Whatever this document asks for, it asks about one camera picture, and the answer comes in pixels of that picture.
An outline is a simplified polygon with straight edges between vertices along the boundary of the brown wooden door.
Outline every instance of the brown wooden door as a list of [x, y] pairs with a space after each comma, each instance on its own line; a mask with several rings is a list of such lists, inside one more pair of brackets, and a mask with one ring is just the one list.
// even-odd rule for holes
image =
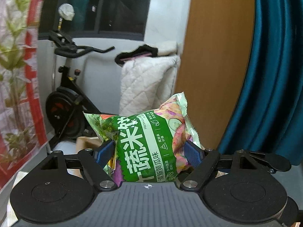
[[255, 0], [191, 0], [176, 92], [203, 146], [216, 148], [237, 102], [249, 61]]

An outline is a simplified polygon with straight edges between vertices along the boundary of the gray gripper base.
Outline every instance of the gray gripper base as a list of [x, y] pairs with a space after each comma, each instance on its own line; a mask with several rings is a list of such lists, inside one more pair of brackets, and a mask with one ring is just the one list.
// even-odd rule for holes
[[[101, 192], [77, 217], [57, 224], [36, 225], [25, 221], [14, 227], [243, 227], [208, 210], [198, 194], [184, 192], [174, 183], [122, 183], [112, 192]], [[277, 221], [250, 227], [281, 227]]]

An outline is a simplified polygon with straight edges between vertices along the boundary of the white stripe on label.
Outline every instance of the white stripe on label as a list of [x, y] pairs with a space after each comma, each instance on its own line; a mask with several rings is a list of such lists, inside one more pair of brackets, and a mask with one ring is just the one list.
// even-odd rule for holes
[[151, 160], [154, 164], [154, 168], [156, 168], [156, 164], [155, 164], [154, 160], [152, 159], [152, 154], [158, 153], [158, 155], [159, 155], [164, 178], [161, 180], [158, 180], [158, 178], [157, 178], [157, 182], [163, 182], [163, 181], [165, 181], [165, 170], [164, 170], [164, 166], [163, 166], [163, 162], [162, 162], [162, 157], [161, 157], [161, 154], [160, 154], [160, 151], [158, 148], [158, 144], [156, 142], [156, 138], [155, 138], [154, 132], [152, 130], [152, 126], [151, 126], [150, 122], [148, 121], [148, 118], [146, 117], [145, 114], [140, 114], [137, 116], [137, 118], [141, 122], [144, 136], [145, 136], [145, 139], [147, 142], [147, 147], [148, 147], [150, 155], [151, 155]]

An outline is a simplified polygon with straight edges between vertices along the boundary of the white quilted blanket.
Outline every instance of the white quilted blanket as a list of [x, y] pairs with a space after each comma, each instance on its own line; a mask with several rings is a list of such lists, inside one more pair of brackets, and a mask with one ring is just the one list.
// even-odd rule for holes
[[120, 115], [131, 116], [156, 109], [174, 91], [180, 57], [143, 57], [122, 68]]

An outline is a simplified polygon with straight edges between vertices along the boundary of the green snack package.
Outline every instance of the green snack package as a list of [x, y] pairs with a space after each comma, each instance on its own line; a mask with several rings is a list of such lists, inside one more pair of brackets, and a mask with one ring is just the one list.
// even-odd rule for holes
[[129, 117], [84, 114], [100, 139], [113, 139], [114, 157], [105, 170], [120, 185], [128, 182], [169, 182], [189, 168], [183, 145], [201, 147], [187, 116], [184, 93], [173, 95], [159, 109]]

